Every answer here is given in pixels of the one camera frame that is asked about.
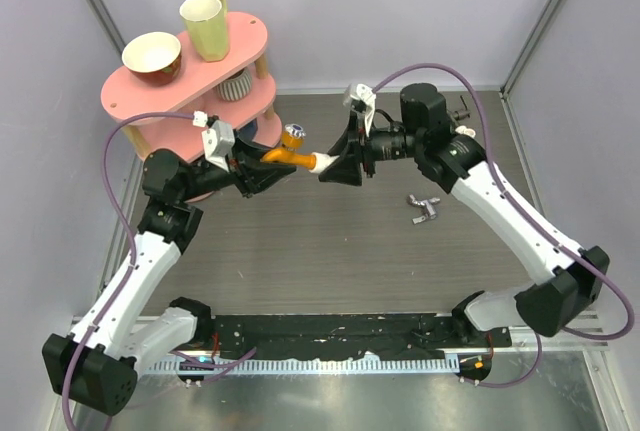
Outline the orange faucet with chrome knob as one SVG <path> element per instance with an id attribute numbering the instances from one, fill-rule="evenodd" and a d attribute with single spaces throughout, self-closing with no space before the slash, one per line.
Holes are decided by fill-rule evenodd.
<path id="1" fill-rule="evenodd" d="M 280 139 L 280 146 L 271 149 L 261 158 L 265 163 L 280 163 L 302 166 L 309 170 L 316 166 L 316 157 L 313 154 L 304 155 L 299 149 L 304 144 L 306 133 L 299 124 L 286 124 Z"/>

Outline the dark faucet with white elbow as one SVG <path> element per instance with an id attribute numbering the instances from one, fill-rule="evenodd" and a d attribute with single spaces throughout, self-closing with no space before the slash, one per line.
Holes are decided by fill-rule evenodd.
<path id="1" fill-rule="evenodd" d="M 471 138 L 476 137 L 476 131 L 465 125 L 464 121 L 468 120 L 471 116 L 471 111 L 466 103 L 466 100 L 462 95 L 459 96 L 461 105 L 457 109 L 449 109 L 448 114 L 455 124 L 455 132 L 460 135 L 466 135 Z"/>

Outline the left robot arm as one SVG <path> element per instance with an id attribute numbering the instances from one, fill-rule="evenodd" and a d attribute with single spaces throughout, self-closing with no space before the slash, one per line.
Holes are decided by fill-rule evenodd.
<path id="1" fill-rule="evenodd" d="M 147 156 L 142 187 L 149 201 L 137 229 L 128 234 L 128 257 L 69 334 L 51 335 L 42 348 L 52 388 L 65 403 L 75 401 L 113 417 L 152 364 L 182 345 L 200 350 L 211 342 L 210 307 L 184 297 L 140 331 L 132 328 L 197 232 L 203 212 L 192 199 L 229 186 L 251 197 L 295 172 L 291 164 L 263 161 L 268 151 L 238 140 L 225 168 L 188 163 L 169 149 Z"/>

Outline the white PVC elbow fitting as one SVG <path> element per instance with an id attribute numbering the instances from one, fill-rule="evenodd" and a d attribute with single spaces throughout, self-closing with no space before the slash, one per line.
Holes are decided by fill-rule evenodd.
<path id="1" fill-rule="evenodd" d="M 330 156 L 325 153 L 313 152 L 313 166 L 309 169 L 312 174 L 321 174 L 326 171 L 337 159 L 338 156 Z"/>

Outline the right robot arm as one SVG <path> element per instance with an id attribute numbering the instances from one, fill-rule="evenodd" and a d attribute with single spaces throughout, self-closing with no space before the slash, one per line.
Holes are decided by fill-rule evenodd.
<path id="1" fill-rule="evenodd" d="M 350 86 L 344 104 L 347 127 L 321 157 L 320 181 L 361 185 L 381 161 L 411 158 L 418 170 L 443 192 L 474 211 L 515 254 L 529 283 L 499 293 L 480 291 L 455 307 L 451 322 L 457 342 L 472 346 L 488 330 L 526 325 L 555 336 L 590 306 L 602 284 L 590 272 L 605 273 L 609 256 L 598 246 L 586 249 L 546 221 L 491 168 L 472 130 L 453 122 L 444 96 L 428 83 L 414 83 L 400 93 L 401 118 L 377 128 L 375 95 L 364 85 Z"/>

